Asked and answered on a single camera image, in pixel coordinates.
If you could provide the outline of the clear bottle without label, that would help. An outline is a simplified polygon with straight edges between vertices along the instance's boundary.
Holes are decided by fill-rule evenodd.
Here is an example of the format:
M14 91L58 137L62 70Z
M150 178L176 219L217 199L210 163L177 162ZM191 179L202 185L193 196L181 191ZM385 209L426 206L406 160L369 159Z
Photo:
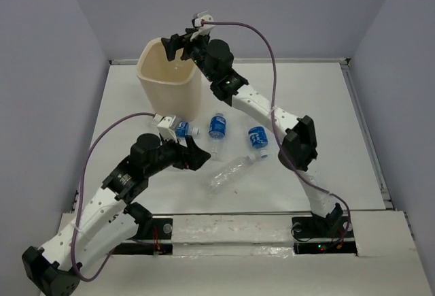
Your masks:
M240 180L256 162L257 158L254 154L248 154L242 157L233 159L225 166L213 172L207 180L206 189L211 194L219 193L228 185Z

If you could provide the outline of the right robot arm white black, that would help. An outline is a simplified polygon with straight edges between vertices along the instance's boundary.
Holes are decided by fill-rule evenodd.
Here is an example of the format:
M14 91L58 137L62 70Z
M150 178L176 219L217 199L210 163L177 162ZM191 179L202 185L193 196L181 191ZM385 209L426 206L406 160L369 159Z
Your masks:
M343 237L346 227L341 223L344 201L316 185L308 175L309 165L317 158L317 138L310 116L298 117L275 107L274 99L262 96L233 67L234 56L229 45L198 29L187 29L183 35L161 38L166 58L191 60L210 81L217 99L256 120L271 131L279 147L281 164L300 180L309 200L314 231L324 237Z

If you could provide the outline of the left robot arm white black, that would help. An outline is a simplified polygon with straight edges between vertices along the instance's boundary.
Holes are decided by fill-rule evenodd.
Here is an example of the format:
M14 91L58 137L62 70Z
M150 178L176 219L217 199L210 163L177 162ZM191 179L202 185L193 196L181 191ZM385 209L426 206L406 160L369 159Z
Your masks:
M40 247L22 254L27 277L44 295L71 295L87 279L85 266L106 257L118 244L150 232L152 214L135 201L149 179L168 167L196 171L211 155L187 135L185 144L145 133L104 179L94 197L78 201L75 218Z

